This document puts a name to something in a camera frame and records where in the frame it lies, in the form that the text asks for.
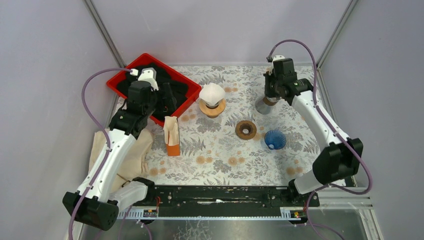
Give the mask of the clear ribbed glass dripper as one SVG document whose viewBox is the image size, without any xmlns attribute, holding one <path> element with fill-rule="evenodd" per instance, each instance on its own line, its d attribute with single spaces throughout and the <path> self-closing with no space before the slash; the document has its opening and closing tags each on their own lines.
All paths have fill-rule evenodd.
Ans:
<svg viewBox="0 0 424 240">
<path fill-rule="evenodd" d="M 204 105 L 208 108 L 208 109 L 216 109 L 222 102 L 222 99 L 216 101 L 216 102 L 211 102 L 211 101 L 206 101 L 206 100 L 202 100 L 204 102 Z"/>
</svg>

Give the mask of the white paper coffee filter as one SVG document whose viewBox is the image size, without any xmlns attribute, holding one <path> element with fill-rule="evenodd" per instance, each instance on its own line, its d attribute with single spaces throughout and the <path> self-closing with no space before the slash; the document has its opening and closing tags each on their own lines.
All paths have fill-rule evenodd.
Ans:
<svg viewBox="0 0 424 240">
<path fill-rule="evenodd" d="M 208 83 L 199 92 L 199 98 L 208 102 L 217 102 L 225 98 L 225 93 L 225 90 L 221 86 L 215 83 Z"/>
</svg>

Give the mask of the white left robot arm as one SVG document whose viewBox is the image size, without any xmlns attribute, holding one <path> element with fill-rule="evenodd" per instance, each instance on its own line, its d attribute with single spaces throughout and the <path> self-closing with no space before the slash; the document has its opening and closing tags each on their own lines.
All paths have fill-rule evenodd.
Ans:
<svg viewBox="0 0 424 240">
<path fill-rule="evenodd" d="M 74 222 L 103 231 L 116 222 L 119 212 L 140 202 L 144 206 L 155 200 L 155 184 L 143 177 L 133 178 L 127 185 L 112 192 L 113 182 L 125 156 L 135 144 L 149 117 L 159 110 L 176 107 L 171 85 L 154 88 L 152 83 L 134 81 L 128 89 L 126 108 L 119 108 L 103 131 L 105 144 L 97 161 L 75 192 L 66 192 L 62 203 L 71 216 L 68 232 Z"/>
</svg>

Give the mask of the blue ribbed glass dripper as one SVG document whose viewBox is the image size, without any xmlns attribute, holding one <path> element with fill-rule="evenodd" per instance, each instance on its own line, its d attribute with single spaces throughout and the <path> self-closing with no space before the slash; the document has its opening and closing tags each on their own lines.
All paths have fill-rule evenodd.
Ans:
<svg viewBox="0 0 424 240">
<path fill-rule="evenodd" d="M 270 150 L 280 150 L 286 146 L 285 134 L 279 130 L 270 130 L 264 136 L 264 142 Z"/>
</svg>

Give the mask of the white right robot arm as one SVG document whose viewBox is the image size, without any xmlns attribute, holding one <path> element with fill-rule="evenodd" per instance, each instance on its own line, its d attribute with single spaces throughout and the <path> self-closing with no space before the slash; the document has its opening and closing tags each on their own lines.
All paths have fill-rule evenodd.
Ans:
<svg viewBox="0 0 424 240">
<path fill-rule="evenodd" d="M 305 120 L 319 145 L 320 154 L 312 169 L 289 183 L 287 201 L 293 206 L 301 205 L 307 193 L 326 184 L 354 176 L 358 173 L 363 144 L 341 130 L 317 100 L 309 80 L 300 79 L 291 58 L 275 55 L 268 59 L 271 67 L 264 73 L 265 102 L 273 106 L 283 99 Z"/>
</svg>

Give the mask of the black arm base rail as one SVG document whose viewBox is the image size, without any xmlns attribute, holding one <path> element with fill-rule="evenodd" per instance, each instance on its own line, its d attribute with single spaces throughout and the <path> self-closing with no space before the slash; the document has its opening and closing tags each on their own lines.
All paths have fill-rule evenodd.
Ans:
<svg viewBox="0 0 424 240">
<path fill-rule="evenodd" d="M 291 186 L 155 185 L 134 204 L 152 207 L 159 217 L 279 217 L 282 208 L 319 207 L 317 194 L 298 194 Z"/>
</svg>

